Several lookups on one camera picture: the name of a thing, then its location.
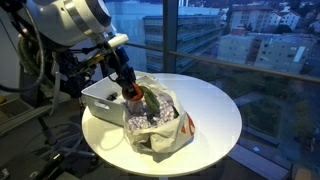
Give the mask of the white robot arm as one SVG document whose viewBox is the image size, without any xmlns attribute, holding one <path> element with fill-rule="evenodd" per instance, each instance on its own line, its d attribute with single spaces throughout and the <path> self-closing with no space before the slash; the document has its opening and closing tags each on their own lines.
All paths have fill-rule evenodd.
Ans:
<svg viewBox="0 0 320 180">
<path fill-rule="evenodd" d="M 129 38 L 116 32 L 103 0 L 22 0 L 22 10 L 17 14 L 21 24 L 40 37 L 46 49 L 67 52 L 72 46 L 91 39 L 95 45 L 82 52 L 97 49 L 103 58 L 111 56 L 108 66 L 115 70 L 117 77 L 113 82 L 121 87 L 124 98 L 137 101 L 143 97 L 122 48 Z"/>
</svg>

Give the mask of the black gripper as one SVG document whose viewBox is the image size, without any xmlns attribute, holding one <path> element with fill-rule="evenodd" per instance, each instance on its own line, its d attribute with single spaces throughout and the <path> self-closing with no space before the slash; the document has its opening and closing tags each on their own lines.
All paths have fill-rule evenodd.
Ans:
<svg viewBox="0 0 320 180">
<path fill-rule="evenodd" d="M 117 74 L 117 78 L 112 79 L 112 82 L 116 82 L 122 88 L 123 98 L 130 100 L 131 94 L 128 89 L 138 89 L 139 85 L 136 83 L 134 69 L 127 64 L 129 57 L 123 47 L 113 49 L 110 57 L 108 66 Z"/>
</svg>

